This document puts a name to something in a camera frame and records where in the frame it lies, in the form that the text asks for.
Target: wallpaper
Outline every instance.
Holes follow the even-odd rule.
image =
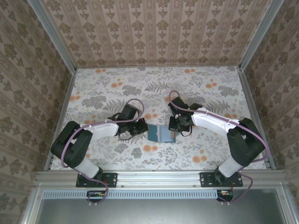
[[[77,67],[238,64],[270,0],[42,0]]]
[[[276,166],[299,204],[299,1],[284,1],[246,75]]]
[[[169,97],[164,92],[180,91],[174,87],[178,84],[189,105],[202,104],[232,119],[250,118],[237,67],[79,69],[64,125],[71,120],[80,124],[104,121],[121,112],[132,98],[144,103],[148,124],[168,125],[171,114],[165,101],[169,103]],[[140,103],[131,103],[141,109]],[[194,126],[188,137],[178,135],[175,143],[149,141],[148,132],[130,140],[115,136],[97,139],[92,132],[86,156],[104,170],[215,169],[230,155],[227,137],[199,126]],[[263,169],[265,165],[262,161],[248,168]],[[62,169],[57,157],[51,169]]]
[[[18,223],[43,170],[70,73],[23,0],[0,1],[0,223]]]

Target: gray object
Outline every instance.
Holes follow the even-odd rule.
[[[176,142],[176,135],[168,130],[168,125],[149,125],[148,140],[159,143],[173,143]]]
[[[238,203],[215,199],[43,200],[38,224],[285,224],[276,190],[251,190]]]
[[[45,190],[43,199],[87,199],[88,190]],[[106,199],[216,199],[217,190],[123,190],[110,189]]]

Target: leaf pattern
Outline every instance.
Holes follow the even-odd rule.
[[[231,77],[232,81],[223,83],[222,77]],[[121,112],[129,99],[138,98],[145,105],[143,117],[148,124],[168,125],[171,114],[164,97],[166,91],[178,84],[189,104],[202,104],[223,116],[250,116],[244,96],[231,96],[236,88],[239,92],[242,89],[236,67],[79,69],[64,124],[70,120],[81,124],[103,121]],[[231,95],[222,96],[222,91]],[[141,109],[139,102],[130,104]],[[5,127],[12,131],[9,124]],[[215,169],[226,159],[229,148],[226,138],[194,127],[191,136],[177,135],[176,142],[169,144],[148,141],[148,133],[129,140],[93,136],[87,153],[96,165],[106,170]],[[265,166],[261,162],[250,168]],[[61,169],[58,158],[54,158],[51,169]]]
[[[216,100],[216,102],[211,100],[211,102],[207,104],[206,108],[214,113],[219,113],[230,108],[230,106],[227,102],[224,102],[224,100],[222,100],[222,102],[219,100]]]
[[[166,90],[168,88],[169,88],[169,86],[167,83],[165,83],[164,81],[163,81],[163,83],[158,81],[157,83],[156,82],[150,83],[148,85],[148,87],[145,88],[145,91],[161,93],[163,90]]]

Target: patterned mat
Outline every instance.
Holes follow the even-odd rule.
[[[189,102],[202,104],[220,115],[250,118],[236,67],[165,67],[77,70],[75,86],[64,119],[89,124],[120,112],[125,102],[138,98],[145,104],[149,124],[167,125],[170,112],[162,97],[180,83]],[[138,102],[132,103],[141,108]],[[92,140],[86,154],[104,170],[215,169],[230,154],[226,138],[203,127],[175,143],[154,143],[147,133],[122,141],[117,137]],[[249,169],[265,169],[264,162]],[[51,169],[62,169],[55,157]]]

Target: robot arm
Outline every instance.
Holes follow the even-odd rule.
[[[129,132],[133,137],[148,131],[148,125],[143,118],[138,121],[117,123],[117,121],[133,119],[136,113],[139,113],[137,108],[126,104],[121,113],[108,118],[112,121],[90,125],[79,131],[65,151],[64,162],[72,169],[85,174],[89,178],[101,180],[103,170],[85,156],[91,138],[100,139],[108,136],[120,136],[125,132]],[[79,128],[80,124],[70,121],[54,141],[51,152],[59,159],[61,159],[67,141]]]
[[[219,185],[226,182],[242,167],[248,166],[265,149],[261,141],[254,135],[228,123],[227,118],[210,112],[202,105],[192,104],[188,106],[179,97],[173,99],[172,102],[176,106],[187,110],[200,109],[201,113],[183,111],[169,103],[168,106],[174,115],[170,118],[169,130],[175,132],[190,131],[192,126],[195,125],[205,127],[228,138],[231,155],[214,171],[215,181]],[[244,118],[242,121],[231,119],[231,121],[260,136],[256,126],[250,119]]]

